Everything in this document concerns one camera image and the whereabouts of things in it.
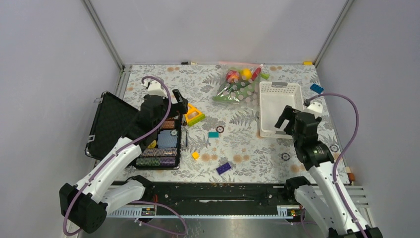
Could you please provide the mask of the red chili pepper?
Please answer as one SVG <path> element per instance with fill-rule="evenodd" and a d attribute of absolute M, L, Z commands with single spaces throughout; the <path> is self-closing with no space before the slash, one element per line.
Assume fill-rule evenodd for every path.
<path fill-rule="evenodd" d="M 259 77 L 259 75 L 260 75 L 260 73 L 261 73 L 261 68 L 260 67 L 257 67 L 255 70 L 254 70 L 254 72 L 253 72 L 253 74 L 252 74 L 252 76 L 251 76 L 251 78 L 250 78 L 250 80 L 251 81 L 255 81 L 258 77 Z"/>

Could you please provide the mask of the clear pink-dotted zip bag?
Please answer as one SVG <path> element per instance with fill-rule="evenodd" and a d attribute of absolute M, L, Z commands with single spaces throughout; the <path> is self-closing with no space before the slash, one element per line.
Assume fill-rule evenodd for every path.
<path fill-rule="evenodd" d="M 269 79 L 269 75 L 263 72 L 265 65 L 227 61 L 220 65 L 220 84 L 212 100 L 219 104 L 255 109 L 259 103 L 259 84 L 262 80 Z"/>

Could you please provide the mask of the yellow lemon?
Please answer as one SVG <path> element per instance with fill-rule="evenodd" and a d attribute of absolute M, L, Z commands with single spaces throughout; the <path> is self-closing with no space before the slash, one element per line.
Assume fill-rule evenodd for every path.
<path fill-rule="evenodd" d="M 248 68 L 244 68 L 240 71 L 240 77 L 244 81 L 251 80 L 252 76 L 253 76 L 253 73 Z"/>

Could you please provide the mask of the red apple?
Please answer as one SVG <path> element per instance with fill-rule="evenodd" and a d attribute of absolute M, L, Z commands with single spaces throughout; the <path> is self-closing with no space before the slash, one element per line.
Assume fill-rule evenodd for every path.
<path fill-rule="evenodd" d="M 229 70 L 225 76 L 227 83 L 236 83 L 240 79 L 240 73 L 235 70 Z"/>

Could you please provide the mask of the long green cucumber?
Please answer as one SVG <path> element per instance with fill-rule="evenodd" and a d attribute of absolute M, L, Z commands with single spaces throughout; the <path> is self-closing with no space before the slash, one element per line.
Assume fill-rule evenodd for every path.
<path fill-rule="evenodd" d="M 212 100 L 217 103 L 241 104 L 250 103 L 257 98 L 257 81 L 238 82 L 221 85 Z"/>

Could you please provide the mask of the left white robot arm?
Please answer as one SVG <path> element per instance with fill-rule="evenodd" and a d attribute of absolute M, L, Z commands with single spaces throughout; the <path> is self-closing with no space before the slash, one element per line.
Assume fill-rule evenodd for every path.
<path fill-rule="evenodd" d="M 116 177 L 158 139 L 163 123 L 188 111 L 188 100 L 178 89 L 163 95 L 147 94 L 137 109 L 110 92 L 104 92 L 92 125 L 87 152 L 98 158 L 97 166 L 75 184 L 59 190 L 63 227 L 68 222 L 93 233 L 108 214 L 135 200 L 152 201 L 152 188 L 134 180 L 111 189 Z"/>

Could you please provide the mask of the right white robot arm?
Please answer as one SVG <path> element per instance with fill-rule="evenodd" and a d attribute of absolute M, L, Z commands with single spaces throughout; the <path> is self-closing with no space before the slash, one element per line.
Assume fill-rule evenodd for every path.
<path fill-rule="evenodd" d="M 323 195 L 320 199 L 311 183 L 300 176 L 287 179 L 285 200 L 302 205 L 327 238 L 381 238 L 380 229 L 372 227 L 351 200 L 336 172 L 329 148 L 318 139 L 321 118 L 286 106 L 275 127 L 280 128 L 285 120 L 288 123 L 284 132 L 292 136 L 299 161 Z"/>

